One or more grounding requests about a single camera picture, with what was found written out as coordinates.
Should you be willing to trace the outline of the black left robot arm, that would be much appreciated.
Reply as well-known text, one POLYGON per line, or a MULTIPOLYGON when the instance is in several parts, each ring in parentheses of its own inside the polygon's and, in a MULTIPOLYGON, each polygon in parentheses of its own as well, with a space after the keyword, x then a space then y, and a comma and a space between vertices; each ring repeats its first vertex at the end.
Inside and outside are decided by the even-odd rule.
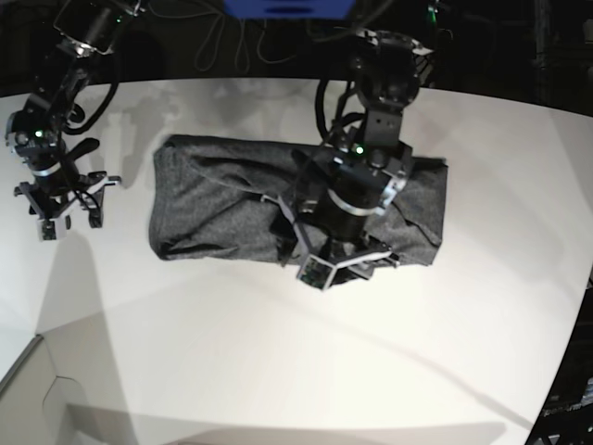
POLYGON ((400 137, 419 92, 416 44, 391 32, 353 44, 331 120, 326 81, 317 87, 318 144, 181 134, 163 142, 148 228, 160 259, 293 264, 298 280, 319 290, 434 262, 448 166, 415 157, 400 137))

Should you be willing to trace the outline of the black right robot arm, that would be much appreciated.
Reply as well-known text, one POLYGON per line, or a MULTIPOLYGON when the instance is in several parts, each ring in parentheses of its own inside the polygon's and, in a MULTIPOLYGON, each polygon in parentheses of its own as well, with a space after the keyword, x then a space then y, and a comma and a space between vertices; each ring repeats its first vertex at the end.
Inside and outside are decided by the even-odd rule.
POLYGON ((23 108, 7 120, 6 145, 33 178, 17 185, 14 194, 27 198, 43 241, 65 237, 70 215, 77 208, 87 212, 91 227, 103 225, 105 190, 119 185, 121 179, 105 171, 80 173, 77 160, 97 150, 100 143, 85 138, 68 148, 64 138, 88 132, 110 105, 120 84, 116 43, 144 11, 143 1, 66 2, 54 20, 61 40, 45 58, 23 108), (97 110, 87 116, 76 99, 105 56, 112 60, 114 77, 97 110))

